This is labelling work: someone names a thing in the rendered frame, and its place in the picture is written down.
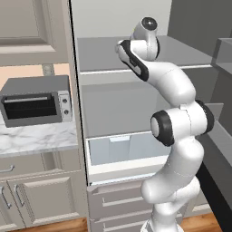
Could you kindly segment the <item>clear fridge crisper drawer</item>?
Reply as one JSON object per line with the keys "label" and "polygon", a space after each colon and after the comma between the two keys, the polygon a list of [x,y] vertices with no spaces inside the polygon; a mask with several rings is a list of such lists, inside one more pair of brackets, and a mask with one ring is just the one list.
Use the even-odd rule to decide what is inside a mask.
{"label": "clear fridge crisper drawer", "polygon": [[170,153],[150,131],[90,138],[86,149],[91,183],[154,173]]}

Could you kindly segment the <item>grey fridge shelf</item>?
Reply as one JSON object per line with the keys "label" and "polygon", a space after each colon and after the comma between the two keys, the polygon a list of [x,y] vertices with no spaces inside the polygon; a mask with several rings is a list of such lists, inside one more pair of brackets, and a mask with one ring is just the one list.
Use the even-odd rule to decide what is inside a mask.
{"label": "grey fridge shelf", "polygon": [[[172,37],[158,37],[160,53],[157,62],[174,63],[181,69],[208,68],[212,58]],[[115,52],[115,45],[122,37],[79,38],[78,61],[81,74],[130,73]]]}

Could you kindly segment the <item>grey open fridge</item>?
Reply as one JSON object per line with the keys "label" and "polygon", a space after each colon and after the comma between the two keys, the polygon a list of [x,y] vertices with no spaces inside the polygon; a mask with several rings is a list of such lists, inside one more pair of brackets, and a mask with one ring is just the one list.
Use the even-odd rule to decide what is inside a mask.
{"label": "grey open fridge", "polygon": [[[166,162],[154,173],[91,183],[86,140],[151,132],[151,116],[158,111],[169,110],[171,106],[158,90],[141,80],[126,64],[130,72],[81,74],[77,40],[99,37],[128,40],[138,22],[144,17],[151,17],[158,23],[157,38],[160,35],[172,37],[212,58],[218,39],[232,38],[232,0],[71,0],[71,3],[87,188],[137,179],[144,181]],[[214,115],[210,100],[218,71],[212,66],[212,60],[208,68],[181,70],[193,83],[196,99],[204,102]]]}

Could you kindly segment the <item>grey fridge door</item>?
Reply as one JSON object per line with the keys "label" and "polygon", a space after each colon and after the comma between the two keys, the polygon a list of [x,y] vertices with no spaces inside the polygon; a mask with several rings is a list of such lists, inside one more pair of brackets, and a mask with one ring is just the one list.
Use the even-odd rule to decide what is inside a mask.
{"label": "grey fridge door", "polygon": [[232,38],[217,40],[212,66],[218,71],[210,100],[216,121],[199,138],[205,157],[198,178],[222,232],[232,232]]}

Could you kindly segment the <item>grey freezer drawer front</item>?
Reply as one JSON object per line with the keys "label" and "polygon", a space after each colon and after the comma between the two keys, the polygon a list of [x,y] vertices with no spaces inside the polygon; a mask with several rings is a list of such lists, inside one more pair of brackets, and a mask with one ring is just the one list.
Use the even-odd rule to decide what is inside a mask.
{"label": "grey freezer drawer front", "polygon": [[131,212],[127,214],[120,214],[113,217],[100,217],[97,219],[91,219],[91,232],[103,232],[105,228],[115,227],[119,225],[125,225],[133,222],[144,220],[146,222],[151,218],[151,209],[142,210],[137,212]]}
{"label": "grey freezer drawer front", "polygon": [[[120,204],[110,207],[103,207],[102,202],[120,200],[126,198],[141,197],[140,185],[143,179],[115,182],[102,185],[92,185],[87,188],[89,200],[89,213],[91,219],[113,217],[120,214],[127,214],[142,210],[152,209],[152,205],[147,203],[144,199],[137,202]],[[198,197],[193,198],[188,205],[182,207],[179,213],[184,217],[193,217],[201,214],[211,213],[210,205],[202,192],[200,191]]]}

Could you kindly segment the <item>grey toaster oven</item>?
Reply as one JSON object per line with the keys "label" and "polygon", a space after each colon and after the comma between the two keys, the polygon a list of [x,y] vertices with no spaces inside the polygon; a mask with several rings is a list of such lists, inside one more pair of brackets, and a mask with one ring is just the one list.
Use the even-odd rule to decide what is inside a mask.
{"label": "grey toaster oven", "polygon": [[7,128],[70,122],[69,76],[9,78],[0,91],[0,112]]}

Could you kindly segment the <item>beige base cupboard door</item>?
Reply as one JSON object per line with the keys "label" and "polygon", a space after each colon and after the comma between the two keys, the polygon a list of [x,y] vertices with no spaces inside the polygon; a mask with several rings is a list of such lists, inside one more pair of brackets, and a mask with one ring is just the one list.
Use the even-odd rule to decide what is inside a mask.
{"label": "beige base cupboard door", "polygon": [[[86,213],[84,193],[76,171],[8,181],[27,227],[81,218]],[[24,206],[17,202],[14,185],[20,187]]]}
{"label": "beige base cupboard door", "polygon": [[7,201],[11,203],[11,208],[7,209],[5,203],[0,199],[0,232],[24,228],[24,222],[15,203],[15,199],[8,188],[6,181],[0,181],[0,186],[4,186],[4,193]]}

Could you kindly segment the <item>beige drawer front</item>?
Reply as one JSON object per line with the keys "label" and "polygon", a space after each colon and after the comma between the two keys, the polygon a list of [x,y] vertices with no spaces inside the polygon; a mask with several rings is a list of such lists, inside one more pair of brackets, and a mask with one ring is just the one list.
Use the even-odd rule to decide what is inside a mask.
{"label": "beige drawer front", "polygon": [[14,165],[13,171],[0,173],[0,179],[44,171],[40,154],[0,158],[0,169],[8,169],[10,165]]}

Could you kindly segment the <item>grey wall outlet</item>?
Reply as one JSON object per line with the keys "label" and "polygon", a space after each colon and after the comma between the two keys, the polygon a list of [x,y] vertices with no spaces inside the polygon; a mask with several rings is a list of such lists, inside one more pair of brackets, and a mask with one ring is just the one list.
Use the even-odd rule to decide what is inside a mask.
{"label": "grey wall outlet", "polygon": [[54,67],[52,64],[43,64],[42,68],[44,76],[54,76]]}

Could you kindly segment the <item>beige wall cupboard door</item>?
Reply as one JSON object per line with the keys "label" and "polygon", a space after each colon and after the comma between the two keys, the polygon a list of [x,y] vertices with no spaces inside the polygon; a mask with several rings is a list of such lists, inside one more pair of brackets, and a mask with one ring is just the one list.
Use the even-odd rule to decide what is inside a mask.
{"label": "beige wall cupboard door", "polygon": [[67,0],[0,0],[0,66],[67,63]]}

